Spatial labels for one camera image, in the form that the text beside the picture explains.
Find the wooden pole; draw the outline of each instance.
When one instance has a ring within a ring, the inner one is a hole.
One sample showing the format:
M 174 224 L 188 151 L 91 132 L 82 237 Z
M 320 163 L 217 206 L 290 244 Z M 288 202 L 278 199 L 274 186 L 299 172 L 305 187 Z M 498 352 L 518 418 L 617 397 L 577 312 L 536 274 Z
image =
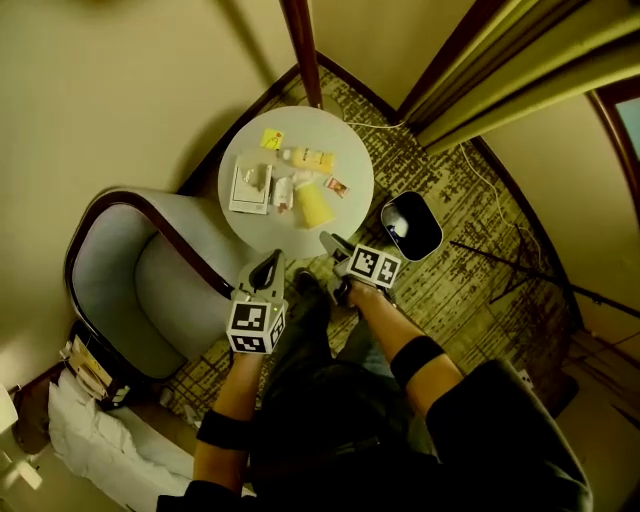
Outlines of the wooden pole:
M 300 66 L 300 76 L 307 93 L 309 105 L 322 108 L 320 75 L 313 42 L 313 28 L 307 0 L 280 0 L 280 6 L 289 28 L 289 35 Z

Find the floor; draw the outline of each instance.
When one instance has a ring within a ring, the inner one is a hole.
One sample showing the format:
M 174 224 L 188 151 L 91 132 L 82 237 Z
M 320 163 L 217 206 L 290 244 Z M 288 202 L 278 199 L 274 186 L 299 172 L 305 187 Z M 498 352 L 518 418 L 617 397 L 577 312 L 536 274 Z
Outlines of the floor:
M 321 84 L 323 94 L 342 107 L 346 121 L 386 124 L 371 103 L 324 68 Z M 296 104 L 303 96 L 298 77 L 264 110 Z M 379 209 L 405 190 L 415 190 L 425 198 L 444 231 L 442 245 L 425 260 L 405 260 L 394 286 L 399 306 L 446 349 L 463 371 L 470 372 L 491 358 L 506 358 L 517 369 L 528 371 L 543 402 L 552 405 L 559 400 L 562 379 L 558 368 L 572 329 L 561 290 L 530 280 L 490 303 L 509 281 L 510 269 L 449 243 L 463 242 L 512 260 L 520 243 L 517 231 L 502 222 L 493 191 L 472 173 L 460 147 L 429 156 L 405 128 L 354 129 L 369 151 L 376 184 L 369 214 L 350 241 L 399 255 L 379 222 Z M 464 148 L 474 168 L 497 188 L 508 221 L 529 227 L 487 162 L 471 143 Z M 215 186 L 209 188 L 207 195 L 215 198 Z M 538 249 L 526 235 L 525 240 L 533 259 L 537 259 Z M 544 253 L 541 261 L 544 271 L 553 273 Z M 288 262 L 286 298 L 291 308 L 295 308 L 298 299 L 291 278 L 299 267 L 309 267 L 324 280 L 332 264 L 328 256 Z M 355 322 L 353 312 L 335 312 L 329 327 L 334 352 L 344 345 Z M 169 384 L 175 392 L 170 404 L 174 412 L 184 416 L 185 404 L 199 414 L 208 410 L 224 381 L 228 351 L 226 340 L 216 342 L 201 358 L 177 373 Z

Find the wooden baseboard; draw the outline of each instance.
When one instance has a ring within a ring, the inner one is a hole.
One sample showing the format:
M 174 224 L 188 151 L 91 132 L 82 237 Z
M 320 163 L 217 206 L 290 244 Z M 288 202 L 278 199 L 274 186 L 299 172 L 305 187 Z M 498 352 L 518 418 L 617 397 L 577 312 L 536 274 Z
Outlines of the wooden baseboard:
M 212 172 L 217 172 L 215 166 L 218 160 L 222 158 L 227 146 L 236 136 L 236 133 L 238 133 L 245 124 L 256 117 L 258 112 L 260 112 L 267 103 L 276 98 L 297 74 L 298 65 L 296 64 L 284 75 L 278 78 L 271 87 L 269 87 L 245 112 L 243 112 L 236 122 L 231 125 L 222 137 L 220 137 L 220 140 L 215 143 L 211 148 L 211 151 L 207 153 L 207 156 L 204 157 L 198 167 L 196 167 L 191 175 L 185 180 L 182 186 L 178 189 L 178 194 L 193 196 L 202 190 L 204 185 L 207 183 L 210 174 Z
M 367 101 L 371 103 L 374 107 L 376 107 L 380 112 L 382 112 L 382 115 L 386 117 L 388 121 L 391 121 L 391 119 L 395 117 L 396 109 L 394 109 L 385 100 L 383 100 L 380 96 L 378 96 L 375 92 L 373 92 L 363 82 L 358 80 L 346 69 L 344 69 L 335 61 L 331 60 L 329 57 L 327 57 L 323 53 L 316 52 L 316 54 L 318 56 L 318 64 L 327 68 L 338 78 L 342 79 L 350 87 L 353 87 L 358 92 L 358 94 L 361 94 L 362 96 L 367 98 Z
M 578 308 L 578 302 L 576 301 L 573 292 L 571 292 L 571 290 L 569 289 L 569 278 L 567 277 L 567 273 L 562 266 L 560 257 L 556 252 L 556 248 L 553 246 L 553 243 L 551 242 L 549 235 L 542 226 L 542 223 L 536 215 L 536 212 L 532 208 L 531 204 L 529 204 L 529 201 L 522 193 L 522 190 L 520 190 L 518 184 L 511 177 L 511 174 L 509 174 L 509 171 L 507 171 L 507 168 L 500 161 L 497 155 L 492 151 L 485 140 L 482 137 L 474 137 L 473 139 L 471 139 L 471 143 L 487 161 L 489 166 L 495 171 L 498 177 L 502 180 L 502 182 L 507 187 L 507 190 L 511 193 L 513 198 L 516 200 L 516 203 L 527 217 L 527 220 L 531 224 L 531 227 L 533 228 L 540 246 L 549 258 L 549 263 L 551 263 L 556 276 L 563 283 L 562 289 L 564 298 L 569 305 L 569 310 L 571 311 L 571 315 L 576 322 L 576 327 L 583 328 L 584 322 L 582 320 L 582 314 L 580 313 L 580 308 Z

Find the small box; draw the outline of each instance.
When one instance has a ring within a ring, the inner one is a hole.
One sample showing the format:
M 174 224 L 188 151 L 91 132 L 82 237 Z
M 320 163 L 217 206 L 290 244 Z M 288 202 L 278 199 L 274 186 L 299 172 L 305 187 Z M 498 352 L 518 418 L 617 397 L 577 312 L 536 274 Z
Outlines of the small box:
M 273 166 L 258 164 L 243 168 L 240 159 L 233 169 L 229 210 L 266 215 L 269 212 L 269 191 Z
M 270 354 L 285 327 L 286 303 L 235 301 L 227 325 L 234 352 Z

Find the yellow sticky note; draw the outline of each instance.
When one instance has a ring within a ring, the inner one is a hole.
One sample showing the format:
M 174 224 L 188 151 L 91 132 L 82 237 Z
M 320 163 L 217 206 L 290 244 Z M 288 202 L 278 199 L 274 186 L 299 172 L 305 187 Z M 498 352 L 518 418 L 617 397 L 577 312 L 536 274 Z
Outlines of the yellow sticky note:
M 280 149 L 283 138 L 284 133 L 282 133 L 280 130 L 272 130 L 271 128 L 267 128 L 262 134 L 262 142 L 260 143 L 260 146 L 267 149 Z

